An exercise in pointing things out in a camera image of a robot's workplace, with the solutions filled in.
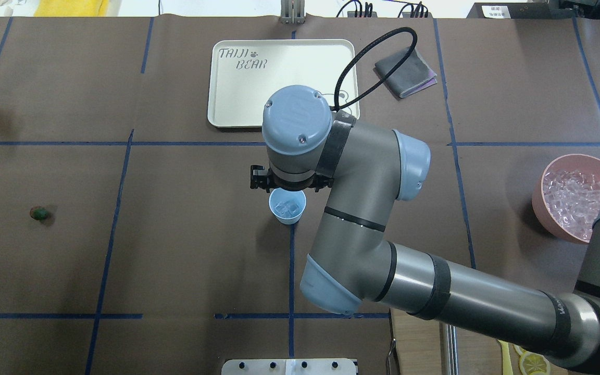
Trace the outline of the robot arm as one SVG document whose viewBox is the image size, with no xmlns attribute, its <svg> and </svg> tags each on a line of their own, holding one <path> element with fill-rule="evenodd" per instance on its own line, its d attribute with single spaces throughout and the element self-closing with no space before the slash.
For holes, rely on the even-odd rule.
<svg viewBox="0 0 600 375">
<path fill-rule="evenodd" d="M 262 119 L 270 169 L 252 188 L 331 183 L 302 276 L 309 301 L 345 315 L 363 301 L 385 304 L 600 374 L 600 212 L 573 292 L 555 296 L 385 239 L 394 202 L 415 198 L 426 180 L 425 142 L 334 113 L 304 85 L 274 92 Z"/>
</svg>

